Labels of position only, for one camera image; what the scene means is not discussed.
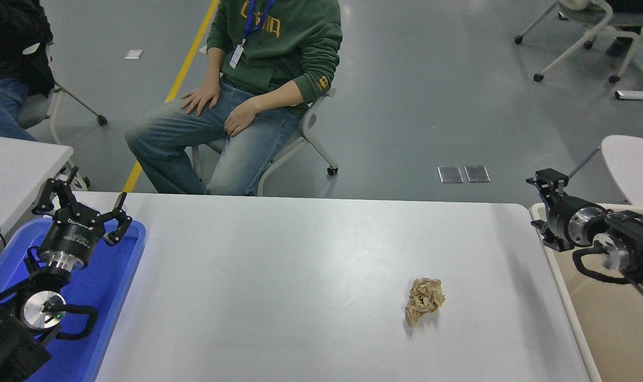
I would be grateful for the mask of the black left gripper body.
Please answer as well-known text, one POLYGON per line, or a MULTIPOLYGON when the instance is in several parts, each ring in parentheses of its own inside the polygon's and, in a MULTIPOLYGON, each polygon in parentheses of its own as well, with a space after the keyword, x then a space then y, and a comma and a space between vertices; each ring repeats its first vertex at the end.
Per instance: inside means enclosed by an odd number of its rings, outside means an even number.
POLYGON ((78 205, 76 211, 69 206, 59 208, 53 215, 38 256, 47 263, 52 255, 68 254, 79 263, 89 263, 99 239, 104 235, 104 223, 96 222, 99 211, 78 205))

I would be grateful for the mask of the person's left hand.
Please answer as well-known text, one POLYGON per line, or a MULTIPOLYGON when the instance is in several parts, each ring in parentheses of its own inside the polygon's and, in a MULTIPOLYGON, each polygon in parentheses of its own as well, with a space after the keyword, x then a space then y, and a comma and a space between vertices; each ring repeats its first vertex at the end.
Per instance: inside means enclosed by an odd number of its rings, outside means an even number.
POLYGON ((224 131, 228 138, 234 138, 252 123, 260 111, 253 99, 247 99, 230 112, 224 123, 224 131))

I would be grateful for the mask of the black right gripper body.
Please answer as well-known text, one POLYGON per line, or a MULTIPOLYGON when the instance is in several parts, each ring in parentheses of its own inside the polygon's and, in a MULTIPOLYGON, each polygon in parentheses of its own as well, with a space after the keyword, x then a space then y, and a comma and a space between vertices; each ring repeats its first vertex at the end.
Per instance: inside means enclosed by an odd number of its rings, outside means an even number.
POLYGON ((593 204, 582 198, 564 194, 547 200, 547 223, 555 235, 574 247, 589 247, 593 242, 593 204))

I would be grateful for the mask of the person's right hand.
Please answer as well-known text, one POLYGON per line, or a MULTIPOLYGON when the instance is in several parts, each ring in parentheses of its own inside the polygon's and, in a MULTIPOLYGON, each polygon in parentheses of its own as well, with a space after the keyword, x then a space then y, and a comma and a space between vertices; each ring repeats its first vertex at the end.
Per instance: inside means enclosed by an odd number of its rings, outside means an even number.
POLYGON ((180 108, 186 114, 195 112, 196 116, 200 116, 206 107, 213 109, 216 106, 220 90, 219 84, 201 84, 195 90, 191 90, 181 97, 180 108))

